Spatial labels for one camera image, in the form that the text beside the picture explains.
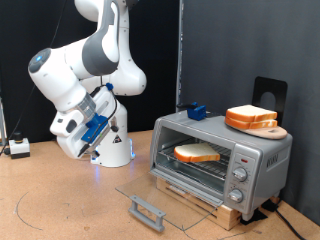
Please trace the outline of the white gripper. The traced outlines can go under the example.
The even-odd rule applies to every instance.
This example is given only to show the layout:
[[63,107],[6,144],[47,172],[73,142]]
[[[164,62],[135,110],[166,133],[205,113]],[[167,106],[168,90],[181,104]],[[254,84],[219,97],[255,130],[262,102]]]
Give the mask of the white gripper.
[[[110,131],[109,121],[115,115],[118,102],[112,90],[100,88],[94,97],[89,93],[78,105],[68,111],[58,111],[50,131],[70,158],[81,158],[84,154],[94,158],[100,156],[95,148]],[[118,126],[111,127],[118,132]]]

